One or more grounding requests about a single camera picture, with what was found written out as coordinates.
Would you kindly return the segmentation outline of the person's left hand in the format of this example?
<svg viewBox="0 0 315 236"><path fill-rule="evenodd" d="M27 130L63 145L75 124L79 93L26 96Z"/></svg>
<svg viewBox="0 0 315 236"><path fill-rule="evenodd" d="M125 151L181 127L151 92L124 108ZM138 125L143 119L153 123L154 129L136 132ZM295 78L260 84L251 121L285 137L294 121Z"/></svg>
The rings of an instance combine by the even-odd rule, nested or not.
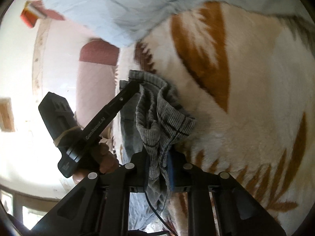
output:
<svg viewBox="0 0 315 236"><path fill-rule="evenodd" d="M88 113L83 111L76 112L76 119L80 126L86 125L95 116L95 113ZM100 143L92 149L92 157L98 163L98 170L103 173L114 172L119 167L119 162L113 154L112 144L112 123L110 123L100 135L102 137Z"/></svg>

